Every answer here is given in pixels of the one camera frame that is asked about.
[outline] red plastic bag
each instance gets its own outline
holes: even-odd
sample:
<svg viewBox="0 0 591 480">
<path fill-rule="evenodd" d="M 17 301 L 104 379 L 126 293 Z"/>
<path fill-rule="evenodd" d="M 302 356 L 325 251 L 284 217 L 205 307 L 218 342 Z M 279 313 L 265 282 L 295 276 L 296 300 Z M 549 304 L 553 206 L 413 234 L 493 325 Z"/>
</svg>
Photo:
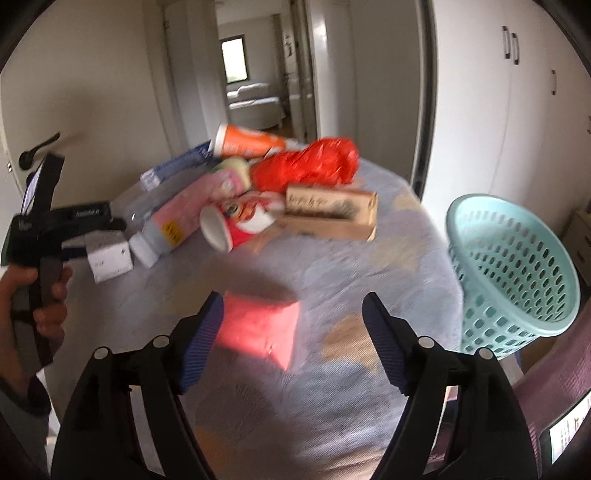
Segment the red plastic bag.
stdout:
<svg viewBox="0 0 591 480">
<path fill-rule="evenodd" d="M 359 169 L 359 150 L 348 138 L 323 138 L 305 150 L 281 152 L 251 168 L 260 192 L 285 193 L 290 183 L 348 185 Z"/>
</svg>

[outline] door handle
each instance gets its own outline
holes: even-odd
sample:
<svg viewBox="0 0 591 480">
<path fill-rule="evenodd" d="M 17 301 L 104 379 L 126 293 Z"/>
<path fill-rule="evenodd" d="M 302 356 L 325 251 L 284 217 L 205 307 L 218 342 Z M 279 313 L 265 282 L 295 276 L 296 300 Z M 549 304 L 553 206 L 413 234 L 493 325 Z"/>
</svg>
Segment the door handle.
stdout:
<svg viewBox="0 0 591 480">
<path fill-rule="evenodd" d="M 503 25 L 503 47 L 505 48 L 505 58 L 511 58 L 511 39 L 509 37 L 509 29 Z"/>
<path fill-rule="evenodd" d="M 552 70 L 552 77 L 554 79 L 554 87 L 552 88 L 552 95 L 556 95 L 558 92 L 558 75 L 556 74 L 556 70 Z"/>
<path fill-rule="evenodd" d="M 18 157 L 18 166 L 21 167 L 21 170 L 27 171 L 30 170 L 35 162 L 35 154 L 40 148 L 46 147 L 51 145 L 52 143 L 57 142 L 60 139 L 60 133 L 56 133 L 51 137 L 49 140 L 45 140 L 43 143 L 37 145 L 35 148 L 30 149 L 27 152 L 21 153 L 21 156 Z"/>
<path fill-rule="evenodd" d="M 513 38 L 513 64 L 519 65 L 519 61 L 521 60 L 521 50 L 519 49 L 519 37 L 517 33 L 512 33 L 511 37 Z"/>
</svg>

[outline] light blue laundry basket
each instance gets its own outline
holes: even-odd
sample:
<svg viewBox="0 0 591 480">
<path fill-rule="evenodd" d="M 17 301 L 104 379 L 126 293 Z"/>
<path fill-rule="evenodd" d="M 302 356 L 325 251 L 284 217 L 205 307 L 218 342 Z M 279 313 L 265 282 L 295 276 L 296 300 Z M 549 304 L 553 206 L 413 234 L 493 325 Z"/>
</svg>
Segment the light blue laundry basket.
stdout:
<svg viewBox="0 0 591 480">
<path fill-rule="evenodd" d="M 501 359 L 564 332 L 579 311 L 579 280 L 558 237 L 507 200 L 466 195 L 447 212 L 453 267 L 464 291 L 462 352 Z"/>
</svg>

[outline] paper cup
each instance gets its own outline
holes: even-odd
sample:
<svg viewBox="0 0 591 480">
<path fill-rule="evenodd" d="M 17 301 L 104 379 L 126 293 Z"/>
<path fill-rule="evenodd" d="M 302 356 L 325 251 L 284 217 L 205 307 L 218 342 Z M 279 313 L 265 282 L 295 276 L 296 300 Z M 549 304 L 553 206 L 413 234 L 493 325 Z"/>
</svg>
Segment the paper cup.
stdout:
<svg viewBox="0 0 591 480">
<path fill-rule="evenodd" d="M 248 242 L 285 213 L 285 199 L 273 192 L 250 192 L 201 210 L 201 232 L 220 252 Z"/>
<path fill-rule="evenodd" d="M 240 155 L 244 158 L 257 158 L 264 157 L 269 152 L 286 150 L 288 144 L 291 145 L 288 139 L 277 135 L 234 125 L 220 125 L 210 148 L 216 157 Z"/>
</svg>

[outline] bed in distant room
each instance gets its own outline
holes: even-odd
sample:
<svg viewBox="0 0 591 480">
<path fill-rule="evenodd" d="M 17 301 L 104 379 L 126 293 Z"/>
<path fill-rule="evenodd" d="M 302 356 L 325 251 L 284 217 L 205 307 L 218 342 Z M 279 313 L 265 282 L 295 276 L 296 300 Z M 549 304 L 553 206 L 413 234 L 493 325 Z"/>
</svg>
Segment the bed in distant room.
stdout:
<svg viewBox="0 0 591 480">
<path fill-rule="evenodd" d="M 254 130 L 282 127 L 285 112 L 279 97 L 269 96 L 268 83 L 253 83 L 228 92 L 228 102 L 234 125 Z"/>
</svg>

